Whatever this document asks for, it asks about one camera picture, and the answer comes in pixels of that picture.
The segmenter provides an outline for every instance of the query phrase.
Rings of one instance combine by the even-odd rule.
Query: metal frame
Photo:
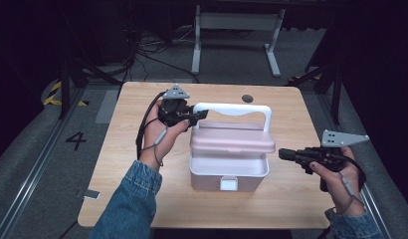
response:
[[[200,6],[198,5],[195,14],[195,46],[191,73],[199,74],[200,72],[201,29],[238,29],[273,32],[272,41],[270,44],[265,44],[264,47],[273,76],[279,77],[281,72],[273,51],[278,40],[284,16],[285,9],[280,10],[279,14],[210,13],[201,12]]]

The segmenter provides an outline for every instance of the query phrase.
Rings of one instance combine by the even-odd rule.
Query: pink plastic box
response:
[[[191,184],[197,190],[254,191],[269,173],[266,153],[276,151],[270,135],[272,110],[266,106],[199,103],[227,116],[265,114],[265,124],[201,120],[191,132]]]

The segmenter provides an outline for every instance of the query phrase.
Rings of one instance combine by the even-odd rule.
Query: printed number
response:
[[[67,142],[76,142],[77,144],[75,145],[74,151],[78,150],[78,147],[80,146],[81,142],[86,142],[86,139],[83,139],[84,133],[79,131],[77,132],[74,136],[70,137],[67,139]]]

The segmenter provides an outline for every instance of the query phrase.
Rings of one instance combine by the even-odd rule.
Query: box latch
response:
[[[220,178],[220,190],[238,191],[238,178],[236,176],[223,176]]]

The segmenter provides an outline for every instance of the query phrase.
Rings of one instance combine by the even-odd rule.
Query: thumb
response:
[[[332,179],[335,178],[334,172],[328,170],[326,167],[319,164],[318,162],[312,162],[309,164],[309,166],[313,172],[318,174],[325,181],[331,181]]]
[[[181,133],[185,132],[189,127],[189,119],[180,121],[176,125],[172,126],[171,129],[173,130],[173,133],[178,136]]]

